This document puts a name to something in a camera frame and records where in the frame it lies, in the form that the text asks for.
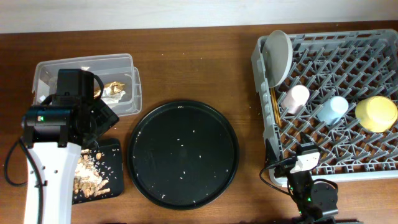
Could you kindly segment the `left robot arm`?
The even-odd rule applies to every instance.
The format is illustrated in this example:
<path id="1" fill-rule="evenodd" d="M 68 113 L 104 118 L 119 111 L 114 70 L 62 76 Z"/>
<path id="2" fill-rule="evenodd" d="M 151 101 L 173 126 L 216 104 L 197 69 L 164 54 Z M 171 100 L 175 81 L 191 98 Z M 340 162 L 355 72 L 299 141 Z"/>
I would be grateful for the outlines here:
<path id="1" fill-rule="evenodd" d="M 119 117 L 99 96 L 99 76 L 81 69 L 61 69 L 57 89 L 22 119 L 18 141 L 27 157 L 24 223 L 70 223 L 73 182 L 81 150 L 90 146 Z"/>

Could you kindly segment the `pink plastic cup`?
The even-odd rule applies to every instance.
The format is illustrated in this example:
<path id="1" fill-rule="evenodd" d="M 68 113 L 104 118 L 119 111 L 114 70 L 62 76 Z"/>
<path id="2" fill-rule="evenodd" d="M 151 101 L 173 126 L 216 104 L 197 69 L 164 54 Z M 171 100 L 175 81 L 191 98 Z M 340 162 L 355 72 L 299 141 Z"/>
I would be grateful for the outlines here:
<path id="1" fill-rule="evenodd" d="M 291 88 L 281 103 L 283 109 L 288 109 L 290 114 L 296 114 L 306 104 L 310 92 L 307 87 L 303 85 L 295 85 Z"/>

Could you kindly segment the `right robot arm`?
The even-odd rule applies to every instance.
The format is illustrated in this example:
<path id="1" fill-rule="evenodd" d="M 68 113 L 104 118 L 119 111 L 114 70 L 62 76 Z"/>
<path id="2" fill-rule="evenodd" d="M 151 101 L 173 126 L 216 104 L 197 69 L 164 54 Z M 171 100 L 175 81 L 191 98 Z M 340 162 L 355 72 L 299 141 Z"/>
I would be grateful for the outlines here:
<path id="1" fill-rule="evenodd" d="M 338 214 L 338 186 L 326 179 L 314 180 L 312 169 L 316 168 L 320 150 L 314 143 L 299 145 L 295 163 L 286 172 L 287 187 L 296 203 L 300 216 L 293 223 L 335 223 Z"/>

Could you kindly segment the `food scraps with rice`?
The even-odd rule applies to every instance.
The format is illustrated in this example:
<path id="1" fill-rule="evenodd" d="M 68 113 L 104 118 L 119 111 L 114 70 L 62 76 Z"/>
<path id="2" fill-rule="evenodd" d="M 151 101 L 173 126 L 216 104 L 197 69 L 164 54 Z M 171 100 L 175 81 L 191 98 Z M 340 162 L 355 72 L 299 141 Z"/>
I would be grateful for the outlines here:
<path id="1" fill-rule="evenodd" d="M 107 188 L 109 180 L 106 177 L 103 178 L 104 172 L 98 168 L 103 153 L 97 152 L 91 156 L 90 152 L 90 149 L 81 151 L 73 180 L 73 193 L 83 194 L 84 198 L 97 197 L 111 191 Z"/>

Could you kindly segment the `grey plate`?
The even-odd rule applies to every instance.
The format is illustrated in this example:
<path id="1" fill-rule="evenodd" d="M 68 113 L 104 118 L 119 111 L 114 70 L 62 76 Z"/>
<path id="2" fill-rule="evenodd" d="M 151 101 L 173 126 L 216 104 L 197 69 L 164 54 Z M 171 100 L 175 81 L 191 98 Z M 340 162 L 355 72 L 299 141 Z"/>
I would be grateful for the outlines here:
<path id="1" fill-rule="evenodd" d="M 262 55 L 269 86 L 279 86 L 292 66 L 293 48 L 289 36 L 281 30 L 273 31 L 264 43 Z"/>

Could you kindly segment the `gold coffee sachet wrapper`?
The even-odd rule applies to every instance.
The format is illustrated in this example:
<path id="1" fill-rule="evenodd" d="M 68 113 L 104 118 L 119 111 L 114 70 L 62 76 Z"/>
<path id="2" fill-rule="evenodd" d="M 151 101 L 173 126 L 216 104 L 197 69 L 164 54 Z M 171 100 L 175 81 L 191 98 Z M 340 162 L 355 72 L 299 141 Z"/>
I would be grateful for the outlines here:
<path id="1" fill-rule="evenodd" d="M 122 90 L 124 90 L 125 84 L 121 83 L 121 82 L 111 82 L 111 83 L 107 83 L 104 85 L 103 91 L 105 88 L 110 88 L 111 89 L 111 94 L 113 93 L 118 93 Z M 101 97 L 101 95 L 103 94 L 103 91 L 101 91 L 100 89 L 95 90 L 94 92 L 94 98 L 99 98 Z"/>

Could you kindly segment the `yellow plastic bowl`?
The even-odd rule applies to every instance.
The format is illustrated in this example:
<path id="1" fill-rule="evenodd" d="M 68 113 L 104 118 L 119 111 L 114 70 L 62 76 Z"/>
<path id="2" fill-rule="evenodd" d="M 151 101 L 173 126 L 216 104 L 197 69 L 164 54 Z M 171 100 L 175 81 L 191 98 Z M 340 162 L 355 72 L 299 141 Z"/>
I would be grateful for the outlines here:
<path id="1" fill-rule="evenodd" d="M 385 96 L 372 96 L 357 104 L 355 116 L 368 131 L 383 133 L 396 122 L 397 106 Z"/>

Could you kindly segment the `white tissue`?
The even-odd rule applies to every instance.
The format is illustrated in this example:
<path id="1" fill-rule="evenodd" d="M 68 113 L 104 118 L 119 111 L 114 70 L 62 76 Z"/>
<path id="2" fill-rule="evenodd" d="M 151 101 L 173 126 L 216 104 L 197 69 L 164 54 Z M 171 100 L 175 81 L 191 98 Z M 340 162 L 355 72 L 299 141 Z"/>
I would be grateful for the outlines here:
<path id="1" fill-rule="evenodd" d="M 105 88 L 103 94 L 101 95 L 101 99 L 110 107 L 114 108 L 116 103 L 119 103 L 122 97 L 126 94 L 124 90 L 111 94 L 110 88 Z"/>

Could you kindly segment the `light blue plastic cup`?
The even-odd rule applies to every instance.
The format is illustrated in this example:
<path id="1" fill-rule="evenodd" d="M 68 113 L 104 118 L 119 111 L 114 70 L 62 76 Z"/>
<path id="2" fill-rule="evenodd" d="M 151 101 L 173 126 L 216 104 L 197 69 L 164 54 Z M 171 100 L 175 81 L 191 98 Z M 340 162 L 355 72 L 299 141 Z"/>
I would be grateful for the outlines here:
<path id="1" fill-rule="evenodd" d="M 329 126 L 334 125 L 346 113 L 348 106 L 348 101 L 345 98 L 334 96 L 324 102 L 323 108 L 317 114 L 317 118 L 321 122 L 326 122 Z"/>

